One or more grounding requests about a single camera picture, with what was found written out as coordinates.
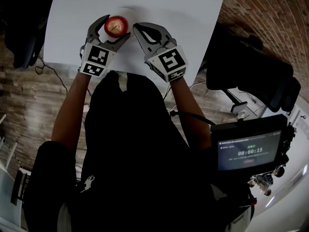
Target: white table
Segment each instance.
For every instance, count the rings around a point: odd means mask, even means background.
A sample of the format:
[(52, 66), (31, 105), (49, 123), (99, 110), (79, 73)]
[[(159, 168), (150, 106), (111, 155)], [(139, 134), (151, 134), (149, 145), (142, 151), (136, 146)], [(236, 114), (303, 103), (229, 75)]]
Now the white table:
[[(46, 62), (80, 65), (79, 49), (88, 27), (99, 17), (115, 15), (120, 7), (134, 11), (140, 22), (164, 26), (183, 47), (189, 66), (185, 79), (192, 85), (216, 24), (223, 0), (53, 0), (44, 45)], [(110, 69), (146, 75), (163, 82), (144, 64), (136, 37), (118, 51)]]

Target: display screen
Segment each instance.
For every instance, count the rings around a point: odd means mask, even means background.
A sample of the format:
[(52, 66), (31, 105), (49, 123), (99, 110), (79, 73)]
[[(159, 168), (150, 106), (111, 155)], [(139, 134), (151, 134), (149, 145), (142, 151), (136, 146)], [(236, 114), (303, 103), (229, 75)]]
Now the display screen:
[(250, 168), (275, 160), (281, 131), (218, 142), (218, 170)]

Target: brick wall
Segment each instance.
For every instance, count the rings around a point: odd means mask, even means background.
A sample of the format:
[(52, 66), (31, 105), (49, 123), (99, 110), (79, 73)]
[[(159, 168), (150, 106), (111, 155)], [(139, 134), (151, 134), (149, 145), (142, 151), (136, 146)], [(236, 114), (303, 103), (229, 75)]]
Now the brick wall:
[(290, 63), (309, 102), (309, 0), (224, 0), (218, 22), (232, 34), (259, 37)]

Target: timer display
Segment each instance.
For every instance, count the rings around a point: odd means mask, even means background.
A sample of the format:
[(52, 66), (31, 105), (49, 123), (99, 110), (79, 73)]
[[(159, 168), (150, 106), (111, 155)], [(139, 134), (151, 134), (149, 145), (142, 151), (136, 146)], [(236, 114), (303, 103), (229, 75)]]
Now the timer display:
[(275, 160), (281, 131), (218, 142), (218, 170), (254, 167)]

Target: sleeve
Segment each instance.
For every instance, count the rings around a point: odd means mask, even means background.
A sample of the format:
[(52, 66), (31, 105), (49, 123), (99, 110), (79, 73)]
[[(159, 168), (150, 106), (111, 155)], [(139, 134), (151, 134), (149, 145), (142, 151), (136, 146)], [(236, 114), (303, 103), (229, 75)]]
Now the sleeve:
[(42, 144), (25, 193), (30, 232), (57, 231), (60, 207), (74, 192), (75, 184), (75, 152), (56, 142)]

